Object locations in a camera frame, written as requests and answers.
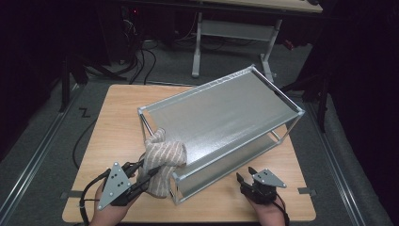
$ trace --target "wooden table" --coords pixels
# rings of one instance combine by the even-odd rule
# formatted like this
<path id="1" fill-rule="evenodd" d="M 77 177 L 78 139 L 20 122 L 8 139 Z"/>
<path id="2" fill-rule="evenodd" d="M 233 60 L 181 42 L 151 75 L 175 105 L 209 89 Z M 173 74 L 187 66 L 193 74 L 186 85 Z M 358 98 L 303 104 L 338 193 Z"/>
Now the wooden table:
<path id="1" fill-rule="evenodd" d="M 72 190 L 82 191 L 91 180 L 107 168 L 111 168 L 114 162 L 136 162 L 145 152 L 136 109 L 188 89 L 190 88 L 111 86 Z M 251 184 L 248 166 L 257 171 L 268 168 L 288 186 L 278 188 L 278 193 L 285 200 L 292 221 L 315 219 L 310 196 L 298 192 L 300 187 L 306 187 L 306 183 L 289 137 L 278 147 L 237 170 L 245 177 L 247 183 Z M 97 185 L 91 188 L 86 195 L 87 199 L 94 198 L 96 188 Z M 62 216 L 65 221 L 82 222 L 78 202 L 78 198 L 68 198 Z M 93 207 L 92 202 L 87 202 L 88 218 L 92 217 Z M 171 198 L 155 199 L 144 193 L 129 210 L 124 221 L 251 222 L 257 221 L 257 218 L 246 198 L 240 193 L 235 173 L 231 173 L 180 205 L 175 205 Z"/>

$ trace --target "desk leg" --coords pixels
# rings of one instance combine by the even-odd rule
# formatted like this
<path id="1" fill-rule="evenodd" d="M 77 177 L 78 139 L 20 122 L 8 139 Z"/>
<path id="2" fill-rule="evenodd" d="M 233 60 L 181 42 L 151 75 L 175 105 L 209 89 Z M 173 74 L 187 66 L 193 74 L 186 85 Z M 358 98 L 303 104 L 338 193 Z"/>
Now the desk leg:
<path id="1" fill-rule="evenodd" d="M 273 74 L 270 71 L 270 66 L 269 66 L 268 60 L 269 60 L 270 54 L 272 53 L 274 43 L 276 42 L 277 35 L 279 34 L 279 28 L 281 26 L 281 23 L 282 23 L 282 20 L 276 21 L 276 25 L 273 28 L 273 32 L 270 37 L 270 41 L 266 48 L 266 52 L 264 54 L 261 54 L 261 62 L 262 62 L 262 66 L 263 66 L 264 75 L 270 82 L 274 82 L 274 80 L 273 80 Z"/>
<path id="2" fill-rule="evenodd" d="M 194 61 L 193 61 L 193 72 L 191 75 L 193 77 L 200 76 L 200 35 L 201 35 L 201 24 L 202 24 L 202 13 L 199 12 L 199 21 L 197 25 L 197 43 L 196 43 L 196 52 L 194 53 Z"/>

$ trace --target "human hand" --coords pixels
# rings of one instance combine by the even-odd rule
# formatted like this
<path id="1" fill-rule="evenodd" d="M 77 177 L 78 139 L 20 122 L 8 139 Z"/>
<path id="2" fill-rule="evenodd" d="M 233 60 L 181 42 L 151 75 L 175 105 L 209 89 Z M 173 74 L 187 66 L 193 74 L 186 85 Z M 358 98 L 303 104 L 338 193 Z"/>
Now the human hand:
<path id="1" fill-rule="evenodd" d="M 285 219 L 283 213 L 274 204 L 257 204 L 246 196 L 250 205 L 255 210 L 258 220 L 262 226 L 285 226 Z M 284 209 L 283 202 L 277 196 L 275 203 Z"/>
<path id="2" fill-rule="evenodd" d="M 120 223 L 127 214 L 127 211 L 139 196 L 130 201 L 126 206 L 107 205 L 103 210 L 97 209 L 98 202 L 103 194 L 104 182 L 100 184 L 96 191 L 96 202 L 94 202 L 94 216 L 90 226 L 115 226 Z"/>

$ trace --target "metal frame box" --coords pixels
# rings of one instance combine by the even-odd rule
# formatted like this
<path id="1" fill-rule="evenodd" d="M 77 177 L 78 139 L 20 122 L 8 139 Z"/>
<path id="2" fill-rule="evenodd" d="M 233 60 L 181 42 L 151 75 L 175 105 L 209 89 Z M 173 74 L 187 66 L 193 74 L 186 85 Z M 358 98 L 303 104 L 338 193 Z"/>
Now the metal frame box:
<path id="1" fill-rule="evenodd" d="M 144 138 L 145 127 L 161 127 L 186 146 L 187 163 L 170 179 L 176 204 L 279 145 L 305 113 L 254 66 L 137 111 Z"/>

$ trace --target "metal bracket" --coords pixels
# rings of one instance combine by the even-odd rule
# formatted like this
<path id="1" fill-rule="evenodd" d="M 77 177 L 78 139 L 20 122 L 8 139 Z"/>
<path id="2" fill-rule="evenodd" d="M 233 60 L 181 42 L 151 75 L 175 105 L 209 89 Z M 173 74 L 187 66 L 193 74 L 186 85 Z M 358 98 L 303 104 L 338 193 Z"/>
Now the metal bracket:
<path id="1" fill-rule="evenodd" d="M 126 176 L 126 173 L 121 168 L 120 164 L 118 162 L 114 163 L 97 208 L 99 210 L 103 210 L 109 203 L 125 192 L 131 185 L 132 183 L 129 181 L 129 178 Z"/>
<path id="2" fill-rule="evenodd" d="M 308 188 L 308 187 L 299 187 L 299 188 L 298 188 L 298 192 L 299 192 L 299 194 L 301 194 L 301 195 L 309 194 L 311 197 L 317 195 L 316 190 L 310 189 L 310 188 Z"/>
<path id="3" fill-rule="evenodd" d="M 269 169 L 264 169 L 260 172 L 252 174 L 252 178 L 254 181 L 257 181 L 265 186 L 278 186 L 278 187 L 287 187 L 273 172 Z"/>

